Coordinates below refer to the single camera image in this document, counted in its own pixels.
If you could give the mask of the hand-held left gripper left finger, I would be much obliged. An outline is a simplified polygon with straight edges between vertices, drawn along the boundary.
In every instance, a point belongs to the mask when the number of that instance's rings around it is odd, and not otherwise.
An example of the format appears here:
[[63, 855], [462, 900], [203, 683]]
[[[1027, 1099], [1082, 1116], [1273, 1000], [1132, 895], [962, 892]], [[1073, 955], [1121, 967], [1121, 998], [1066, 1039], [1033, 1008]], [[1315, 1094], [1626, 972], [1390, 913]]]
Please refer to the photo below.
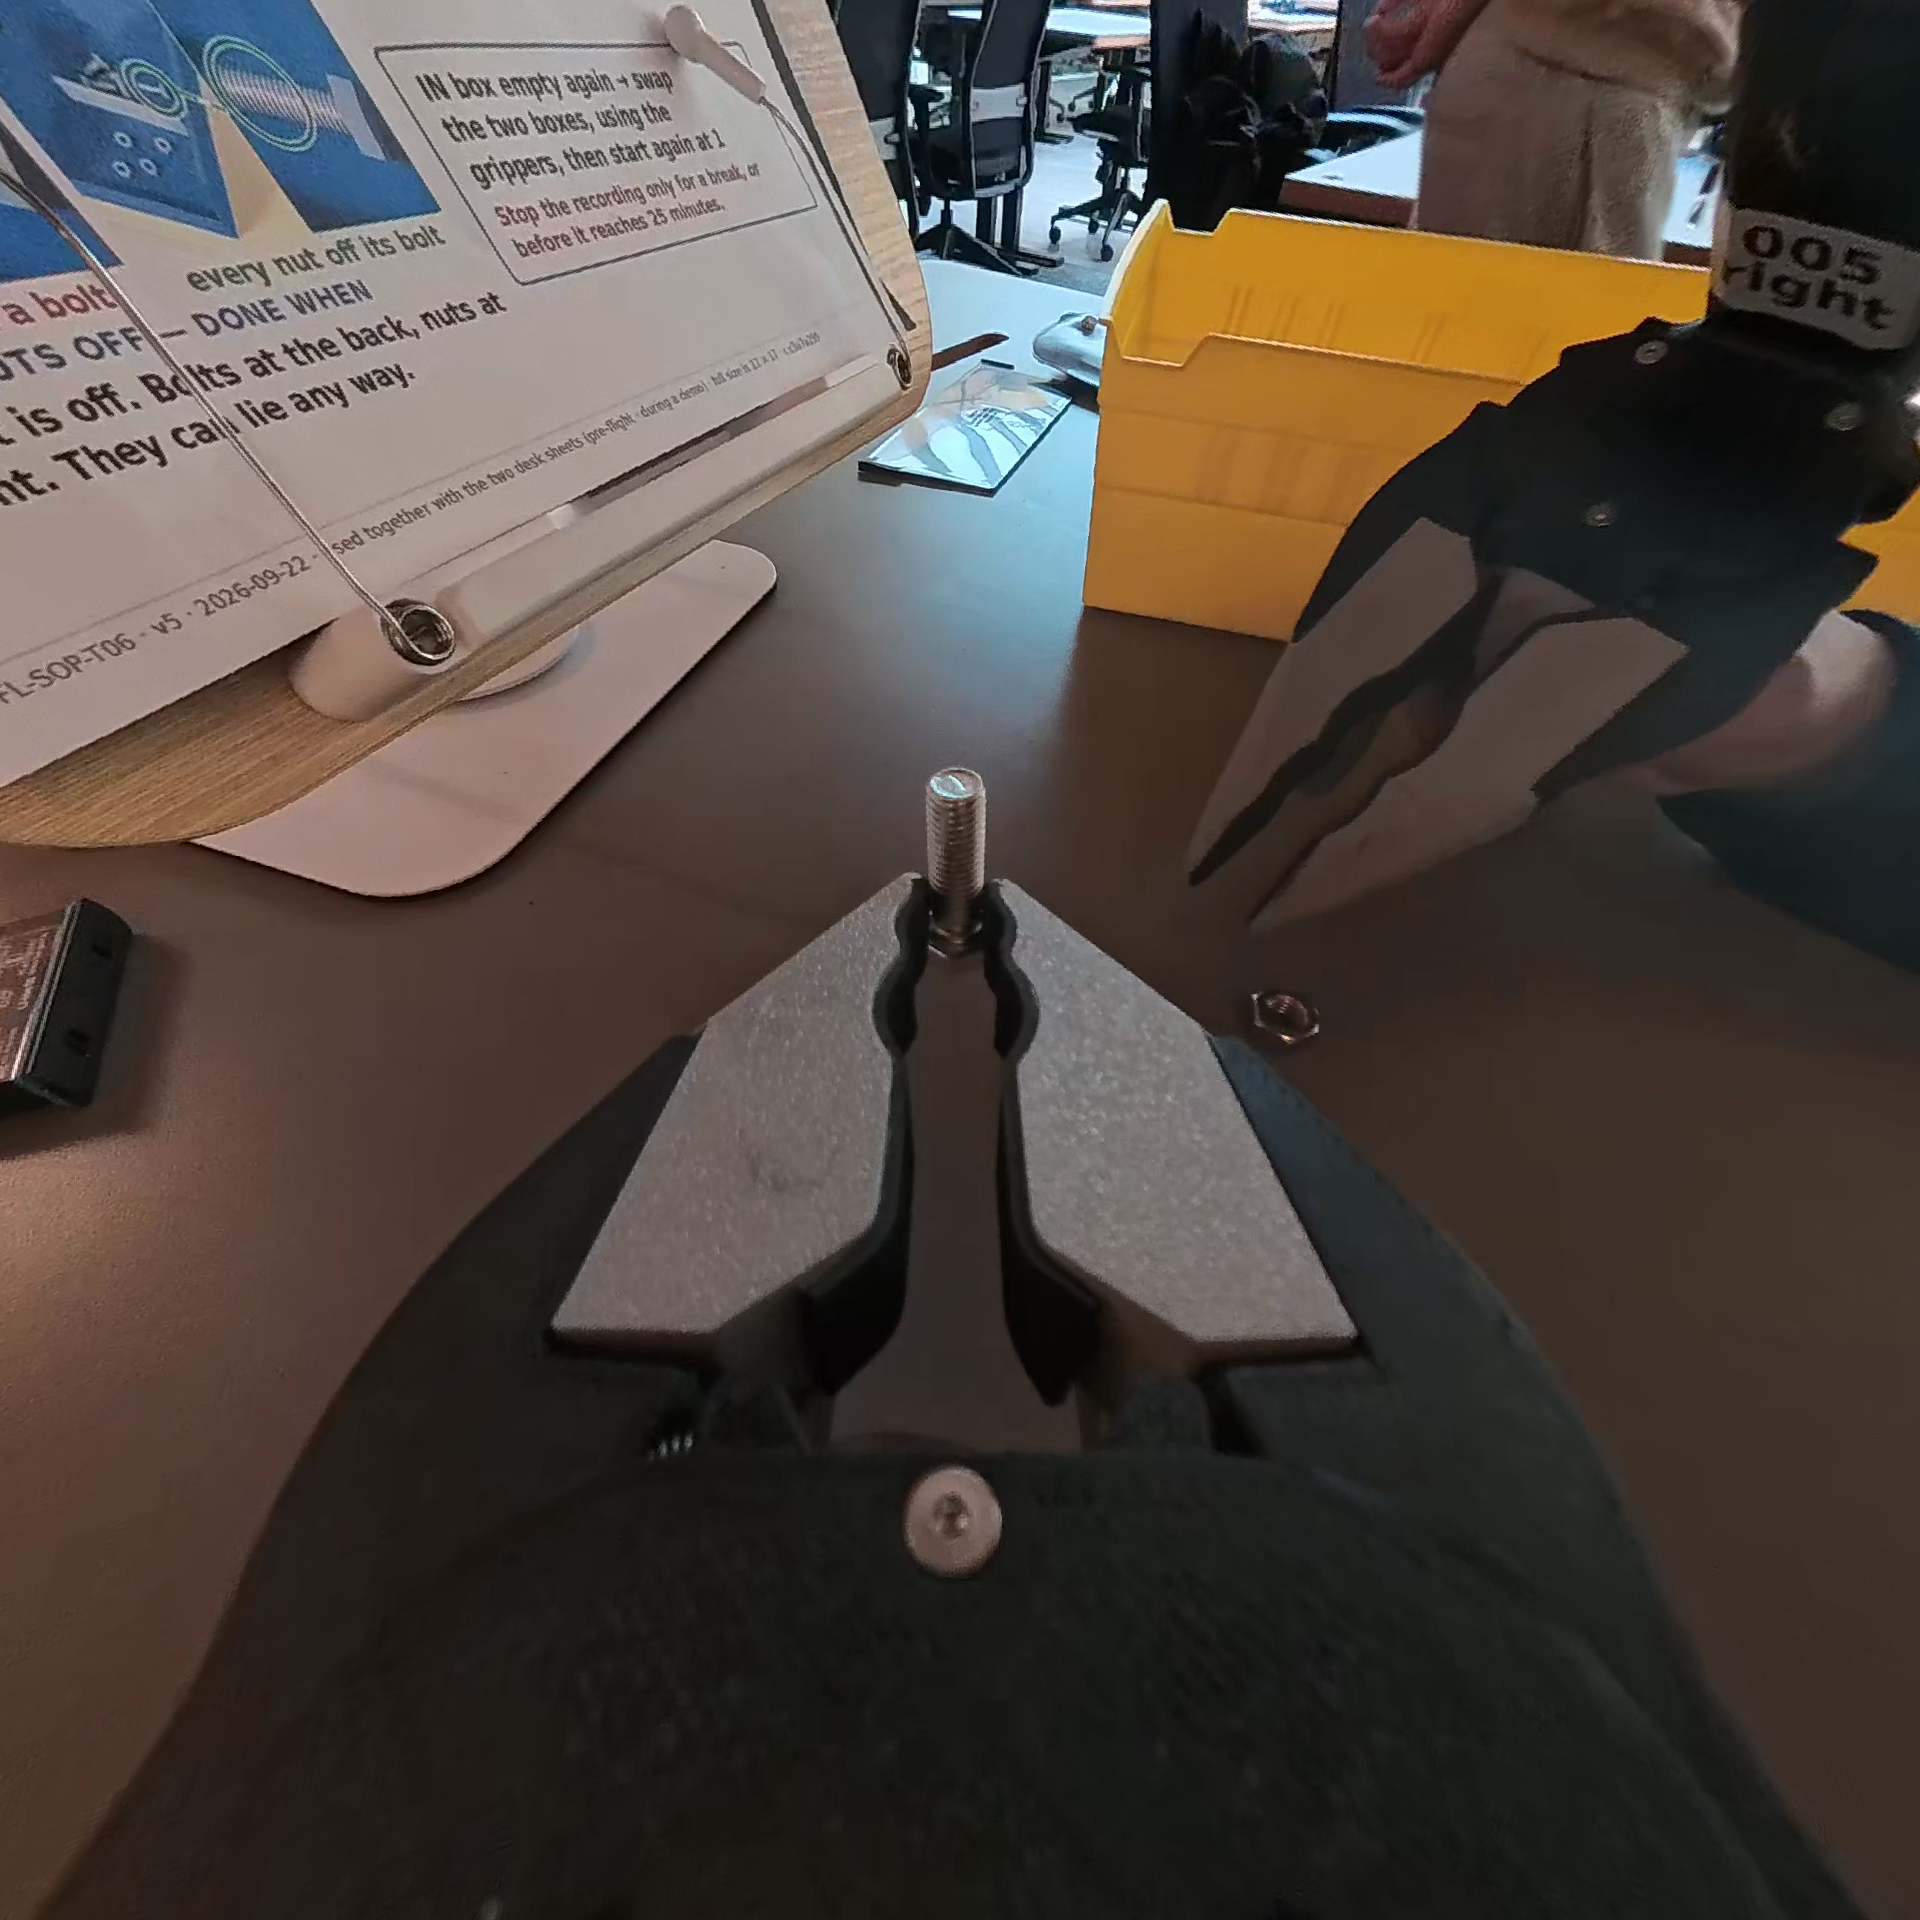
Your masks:
[[901, 875], [713, 1016], [550, 1335], [829, 1398], [898, 1327], [921, 882]]

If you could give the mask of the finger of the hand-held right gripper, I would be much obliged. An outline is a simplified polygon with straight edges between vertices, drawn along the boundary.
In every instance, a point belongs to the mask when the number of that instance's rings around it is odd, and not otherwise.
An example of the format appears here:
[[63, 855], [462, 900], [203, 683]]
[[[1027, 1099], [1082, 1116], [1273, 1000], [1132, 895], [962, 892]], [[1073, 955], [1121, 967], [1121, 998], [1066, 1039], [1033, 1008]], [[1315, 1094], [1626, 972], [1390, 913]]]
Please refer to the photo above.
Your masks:
[[1435, 521], [1331, 588], [1279, 647], [1202, 804], [1188, 884], [1353, 889], [1359, 820], [1457, 729], [1483, 626], [1485, 570]]
[[1317, 921], [1523, 828], [1591, 739], [1686, 659], [1527, 572], [1485, 578], [1477, 682], [1439, 752], [1366, 809], [1350, 889], [1241, 889], [1252, 931]]

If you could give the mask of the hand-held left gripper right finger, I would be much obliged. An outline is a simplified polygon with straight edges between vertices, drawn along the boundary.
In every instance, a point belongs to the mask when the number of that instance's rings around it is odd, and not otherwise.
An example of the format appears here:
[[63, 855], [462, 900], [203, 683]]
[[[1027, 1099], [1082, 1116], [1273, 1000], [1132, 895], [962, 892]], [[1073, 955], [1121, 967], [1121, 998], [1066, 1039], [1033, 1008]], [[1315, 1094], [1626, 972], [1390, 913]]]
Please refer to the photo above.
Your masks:
[[1001, 1304], [1043, 1402], [1356, 1350], [1210, 1032], [1012, 882], [981, 936]]

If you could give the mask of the yellow storage bin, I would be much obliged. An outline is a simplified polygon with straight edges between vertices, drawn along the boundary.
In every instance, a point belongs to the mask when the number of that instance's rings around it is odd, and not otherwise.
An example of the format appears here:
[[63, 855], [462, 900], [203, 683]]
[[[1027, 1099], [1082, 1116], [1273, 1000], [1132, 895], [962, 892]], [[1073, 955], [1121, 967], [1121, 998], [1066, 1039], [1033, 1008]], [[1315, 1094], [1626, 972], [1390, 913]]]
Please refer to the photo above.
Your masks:
[[[1709, 289], [1711, 266], [1157, 211], [1113, 286], [1085, 602], [1289, 641], [1418, 454], [1565, 347], [1698, 321]], [[1916, 617], [1916, 494], [1850, 544], [1874, 567], [1842, 606]]]

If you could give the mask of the steel hex bolt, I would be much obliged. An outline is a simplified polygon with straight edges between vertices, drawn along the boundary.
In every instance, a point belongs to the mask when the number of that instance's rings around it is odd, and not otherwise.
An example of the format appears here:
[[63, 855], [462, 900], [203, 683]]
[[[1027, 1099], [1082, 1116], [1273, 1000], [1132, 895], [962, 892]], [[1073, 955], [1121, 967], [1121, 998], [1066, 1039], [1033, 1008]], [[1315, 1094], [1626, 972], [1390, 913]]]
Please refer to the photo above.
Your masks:
[[967, 766], [929, 777], [923, 799], [929, 945], [942, 955], [967, 954], [981, 931], [988, 892], [988, 786]]

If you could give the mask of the person's right forearm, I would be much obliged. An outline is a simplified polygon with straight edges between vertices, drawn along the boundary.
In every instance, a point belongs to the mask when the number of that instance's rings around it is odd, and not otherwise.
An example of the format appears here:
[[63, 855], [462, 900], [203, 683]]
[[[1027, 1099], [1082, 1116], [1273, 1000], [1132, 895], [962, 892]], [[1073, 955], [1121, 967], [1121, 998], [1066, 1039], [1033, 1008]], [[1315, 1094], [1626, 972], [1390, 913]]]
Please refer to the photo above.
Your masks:
[[1916, 626], [1852, 614], [1894, 641], [1901, 682], [1858, 756], [1802, 785], [1660, 799], [1667, 820], [1753, 898], [1917, 972]]

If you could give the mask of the person's right hand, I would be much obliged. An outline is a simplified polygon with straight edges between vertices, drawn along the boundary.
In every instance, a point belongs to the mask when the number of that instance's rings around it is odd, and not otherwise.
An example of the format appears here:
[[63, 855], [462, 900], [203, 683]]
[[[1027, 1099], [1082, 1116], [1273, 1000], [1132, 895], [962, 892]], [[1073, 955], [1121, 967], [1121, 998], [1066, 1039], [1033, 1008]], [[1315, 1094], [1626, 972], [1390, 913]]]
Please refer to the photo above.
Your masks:
[[1729, 723], [1627, 777], [1661, 800], [1822, 777], [1882, 731], [1900, 682], [1892, 639], [1858, 615], [1826, 615]]

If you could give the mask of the shiny printed packet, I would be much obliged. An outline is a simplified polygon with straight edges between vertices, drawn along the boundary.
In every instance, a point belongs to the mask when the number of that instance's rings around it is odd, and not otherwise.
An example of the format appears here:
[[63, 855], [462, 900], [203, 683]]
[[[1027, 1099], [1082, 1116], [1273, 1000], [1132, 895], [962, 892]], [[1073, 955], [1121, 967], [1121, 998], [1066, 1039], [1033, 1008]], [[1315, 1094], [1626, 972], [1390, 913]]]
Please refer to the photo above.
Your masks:
[[854, 472], [873, 484], [995, 497], [1070, 409], [1059, 379], [981, 360], [863, 450]]

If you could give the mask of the black backpack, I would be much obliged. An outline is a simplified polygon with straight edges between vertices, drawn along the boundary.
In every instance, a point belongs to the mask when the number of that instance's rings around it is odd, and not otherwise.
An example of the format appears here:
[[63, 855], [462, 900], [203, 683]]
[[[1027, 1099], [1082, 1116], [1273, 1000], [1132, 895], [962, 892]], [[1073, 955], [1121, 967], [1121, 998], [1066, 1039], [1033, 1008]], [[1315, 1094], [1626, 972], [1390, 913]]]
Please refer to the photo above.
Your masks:
[[1235, 208], [1279, 211], [1282, 184], [1313, 162], [1327, 123], [1327, 97], [1305, 46], [1284, 32], [1239, 36], [1202, 16], [1183, 78], [1169, 138], [1175, 225], [1211, 231]]

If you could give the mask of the black office chair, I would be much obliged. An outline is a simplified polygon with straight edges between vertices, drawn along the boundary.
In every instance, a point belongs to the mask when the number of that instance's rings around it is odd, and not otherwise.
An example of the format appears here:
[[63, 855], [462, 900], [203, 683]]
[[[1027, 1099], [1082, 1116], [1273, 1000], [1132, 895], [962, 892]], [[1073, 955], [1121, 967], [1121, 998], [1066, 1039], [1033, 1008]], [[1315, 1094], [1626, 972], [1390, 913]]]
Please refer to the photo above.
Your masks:
[[1043, 120], [1043, 42], [1049, 2], [986, 2], [951, 23], [956, 70], [938, 104], [908, 94], [906, 156], [921, 230], [916, 249], [1021, 280], [1039, 258], [1021, 251], [1025, 190], [1035, 171]]

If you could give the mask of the printed instruction sheet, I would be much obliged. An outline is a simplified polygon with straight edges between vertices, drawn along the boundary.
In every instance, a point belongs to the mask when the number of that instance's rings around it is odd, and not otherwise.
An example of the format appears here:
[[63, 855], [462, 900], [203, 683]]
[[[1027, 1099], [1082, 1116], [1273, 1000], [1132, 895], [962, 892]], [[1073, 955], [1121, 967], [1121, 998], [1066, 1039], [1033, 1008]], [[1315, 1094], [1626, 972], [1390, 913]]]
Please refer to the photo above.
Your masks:
[[[673, 6], [4, 6], [4, 160], [347, 567], [511, 656], [898, 420], [820, 187]], [[692, 6], [898, 218], [826, 6]], [[373, 615], [4, 190], [4, 785]]]

